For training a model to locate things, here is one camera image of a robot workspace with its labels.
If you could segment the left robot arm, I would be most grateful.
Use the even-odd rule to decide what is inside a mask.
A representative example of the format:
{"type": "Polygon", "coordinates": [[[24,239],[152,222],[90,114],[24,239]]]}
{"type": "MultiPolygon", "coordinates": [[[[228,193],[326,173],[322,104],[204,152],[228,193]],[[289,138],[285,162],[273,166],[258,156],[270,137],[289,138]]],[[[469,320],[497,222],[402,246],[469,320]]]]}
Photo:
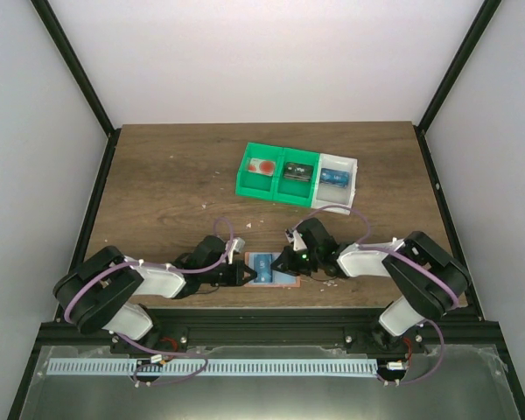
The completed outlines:
{"type": "Polygon", "coordinates": [[[256,272],[236,258],[243,246],[239,237],[224,241],[208,235],[191,253],[165,264],[137,260],[107,246],[62,277],[52,294],[65,321],[80,333],[110,330],[138,341],[152,332],[154,321],[131,298],[183,299],[203,284],[241,287],[256,279],[256,272]]]}

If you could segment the pink card holder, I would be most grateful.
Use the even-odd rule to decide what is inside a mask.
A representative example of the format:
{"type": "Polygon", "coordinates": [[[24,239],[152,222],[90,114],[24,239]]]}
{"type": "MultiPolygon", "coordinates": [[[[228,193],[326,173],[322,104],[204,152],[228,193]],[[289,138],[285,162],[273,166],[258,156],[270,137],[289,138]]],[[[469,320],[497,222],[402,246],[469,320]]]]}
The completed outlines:
{"type": "MultiPolygon", "coordinates": [[[[249,267],[250,267],[249,257],[254,253],[260,253],[260,252],[251,252],[251,253],[245,254],[245,263],[249,267]]],[[[273,261],[279,256],[279,253],[269,253],[269,254],[273,255],[273,261]]],[[[272,270],[272,275],[273,275],[273,283],[271,284],[253,284],[251,281],[247,283],[247,286],[259,287],[259,288],[294,288],[294,287],[300,286],[301,278],[299,276],[292,276],[289,274],[284,274],[284,273],[273,271],[273,270],[272,270]]]]}

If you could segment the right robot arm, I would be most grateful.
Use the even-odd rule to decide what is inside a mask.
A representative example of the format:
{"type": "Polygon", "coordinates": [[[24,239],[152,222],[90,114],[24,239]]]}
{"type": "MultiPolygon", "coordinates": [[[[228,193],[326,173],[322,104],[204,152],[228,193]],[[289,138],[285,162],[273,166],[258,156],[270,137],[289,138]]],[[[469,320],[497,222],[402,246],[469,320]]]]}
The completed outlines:
{"type": "Polygon", "coordinates": [[[370,336],[383,351],[394,347],[412,327],[437,321],[459,306],[470,284],[465,266],[426,233],[379,244],[337,242],[317,218],[286,232],[289,245],[272,262],[288,275],[323,271],[329,277],[389,277],[401,296],[373,322],[370,336]]]}

